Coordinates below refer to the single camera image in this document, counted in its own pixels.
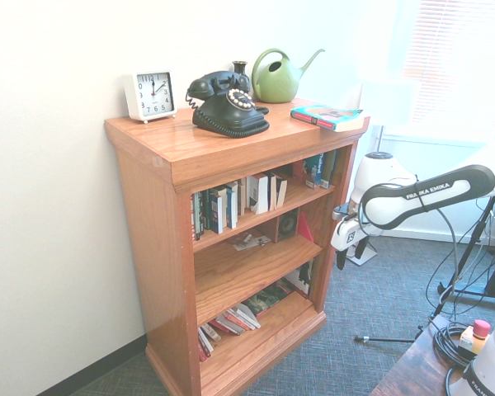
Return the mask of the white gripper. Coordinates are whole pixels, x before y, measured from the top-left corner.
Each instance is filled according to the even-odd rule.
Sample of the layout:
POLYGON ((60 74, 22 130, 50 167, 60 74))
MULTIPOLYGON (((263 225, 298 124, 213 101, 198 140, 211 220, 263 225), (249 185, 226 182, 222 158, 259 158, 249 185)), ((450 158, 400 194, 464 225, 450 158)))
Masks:
POLYGON ((356 243, 356 258, 360 259, 366 248, 365 232, 370 231, 369 224, 360 224, 357 217, 344 217, 336 221, 331 244, 336 251, 336 265, 339 270, 345 266, 347 249, 356 243))

